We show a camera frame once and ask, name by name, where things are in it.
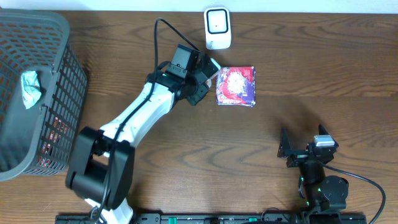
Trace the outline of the purple pantyliner pack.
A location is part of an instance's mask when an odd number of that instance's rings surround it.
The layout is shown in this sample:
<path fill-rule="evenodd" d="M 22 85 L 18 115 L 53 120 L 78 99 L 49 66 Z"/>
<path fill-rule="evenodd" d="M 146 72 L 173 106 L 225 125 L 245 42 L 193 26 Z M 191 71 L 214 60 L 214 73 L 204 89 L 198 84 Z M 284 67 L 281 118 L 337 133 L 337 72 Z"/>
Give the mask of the purple pantyliner pack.
<path fill-rule="evenodd" d="M 216 77 L 217 104 L 253 107 L 255 74 L 254 67 L 222 67 Z"/>

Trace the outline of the mint green wipes pack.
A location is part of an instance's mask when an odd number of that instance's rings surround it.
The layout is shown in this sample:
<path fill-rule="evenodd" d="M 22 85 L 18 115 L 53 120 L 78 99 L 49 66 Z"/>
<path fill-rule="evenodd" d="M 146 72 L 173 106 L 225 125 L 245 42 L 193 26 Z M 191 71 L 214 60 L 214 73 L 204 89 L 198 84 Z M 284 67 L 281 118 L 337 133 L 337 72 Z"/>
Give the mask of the mint green wipes pack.
<path fill-rule="evenodd" d="M 25 108 L 32 108 L 41 97 L 40 83 L 36 71 L 25 71 L 21 75 L 22 101 Z"/>

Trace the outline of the small orange snack pack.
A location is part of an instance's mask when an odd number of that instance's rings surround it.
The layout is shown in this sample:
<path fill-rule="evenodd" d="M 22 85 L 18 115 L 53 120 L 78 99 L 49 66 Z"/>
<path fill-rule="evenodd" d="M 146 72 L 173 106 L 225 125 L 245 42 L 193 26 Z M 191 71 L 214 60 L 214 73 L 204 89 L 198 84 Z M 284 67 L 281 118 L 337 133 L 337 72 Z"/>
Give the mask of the small orange snack pack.
<path fill-rule="evenodd" d="M 207 81 L 205 82 L 206 86 L 208 88 L 211 88 L 211 79 L 207 79 Z"/>

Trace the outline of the brown orange chocolate bar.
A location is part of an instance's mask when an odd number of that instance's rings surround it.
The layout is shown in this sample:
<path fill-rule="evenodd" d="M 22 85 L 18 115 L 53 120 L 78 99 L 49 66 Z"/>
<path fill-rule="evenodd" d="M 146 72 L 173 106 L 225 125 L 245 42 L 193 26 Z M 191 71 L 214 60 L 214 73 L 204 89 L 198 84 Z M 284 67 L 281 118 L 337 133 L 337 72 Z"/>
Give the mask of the brown orange chocolate bar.
<path fill-rule="evenodd" d="M 40 155 L 37 165 L 43 168 L 63 170 L 67 163 L 67 133 L 68 126 L 58 117 L 52 116 L 50 126 L 40 145 Z"/>

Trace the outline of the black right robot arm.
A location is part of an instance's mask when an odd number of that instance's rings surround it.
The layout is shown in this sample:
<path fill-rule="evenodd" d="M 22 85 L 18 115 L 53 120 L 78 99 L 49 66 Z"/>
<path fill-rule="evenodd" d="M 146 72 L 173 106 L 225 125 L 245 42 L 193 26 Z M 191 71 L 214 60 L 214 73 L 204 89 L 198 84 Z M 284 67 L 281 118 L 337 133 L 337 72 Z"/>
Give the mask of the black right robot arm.
<path fill-rule="evenodd" d="M 338 143 L 319 125 L 318 134 L 305 149 L 294 149 L 283 128 L 277 157 L 286 158 L 286 166 L 300 170 L 299 192 L 317 212 L 339 212 L 346 208 L 349 183 L 336 175 L 325 175 L 324 168 L 334 159 Z"/>

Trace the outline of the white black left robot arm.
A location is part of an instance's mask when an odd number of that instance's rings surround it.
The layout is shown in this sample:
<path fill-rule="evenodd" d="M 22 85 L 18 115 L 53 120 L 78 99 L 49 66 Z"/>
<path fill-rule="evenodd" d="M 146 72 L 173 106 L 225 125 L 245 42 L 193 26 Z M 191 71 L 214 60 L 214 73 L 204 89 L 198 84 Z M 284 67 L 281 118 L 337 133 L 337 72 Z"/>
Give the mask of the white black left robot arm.
<path fill-rule="evenodd" d="M 178 101 L 201 101 L 220 68 L 208 55 L 175 55 L 155 65 L 139 96 L 120 115 L 99 129 L 80 131 L 65 185 L 92 206 L 90 223 L 130 222 L 133 211 L 126 196 L 136 147 Z"/>

